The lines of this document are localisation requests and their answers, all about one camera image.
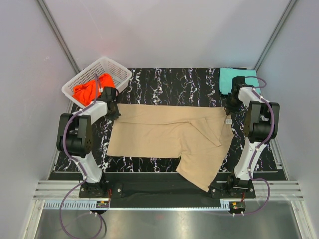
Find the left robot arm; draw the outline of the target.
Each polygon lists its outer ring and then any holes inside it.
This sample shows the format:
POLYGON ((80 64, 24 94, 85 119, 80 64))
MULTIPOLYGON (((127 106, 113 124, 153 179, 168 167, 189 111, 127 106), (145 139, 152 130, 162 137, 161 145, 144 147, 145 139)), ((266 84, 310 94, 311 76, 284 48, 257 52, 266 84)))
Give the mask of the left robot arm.
POLYGON ((75 163, 82 174, 80 197, 103 197, 109 192, 108 183, 92 153, 92 124, 102 117, 116 120, 121 115, 117 106, 119 91, 104 87, 86 107, 59 119, 56 147, 75 163))

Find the beige t shirt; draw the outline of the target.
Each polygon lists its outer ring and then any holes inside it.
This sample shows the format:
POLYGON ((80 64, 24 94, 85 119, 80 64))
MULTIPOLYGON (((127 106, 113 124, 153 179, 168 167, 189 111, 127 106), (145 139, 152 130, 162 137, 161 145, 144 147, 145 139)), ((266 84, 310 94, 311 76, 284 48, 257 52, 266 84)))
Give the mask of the beige t shirt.
POLYGON ((119 104, 108 156, 180 158, 177 172, 207 192, 227 156, 231 116, 222 107, 119 104))

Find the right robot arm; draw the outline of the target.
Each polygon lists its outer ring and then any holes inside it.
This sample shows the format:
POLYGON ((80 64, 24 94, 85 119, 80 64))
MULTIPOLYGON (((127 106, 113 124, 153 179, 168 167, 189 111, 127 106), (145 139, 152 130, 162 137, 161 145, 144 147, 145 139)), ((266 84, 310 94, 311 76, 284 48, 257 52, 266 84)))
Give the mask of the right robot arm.
POLYGON ((257 87, 246 84, 247 77, 232 79, 225 111, 229 115, 239 111, 241 105, 247 107, 244 118, 245 144, 240 159, 228 176, 226 192, 231 197, 242 197, 253 192, 253 173, 259 157, 269 142, 277 136, 280 105, 270 102, 257 93, 257 87))

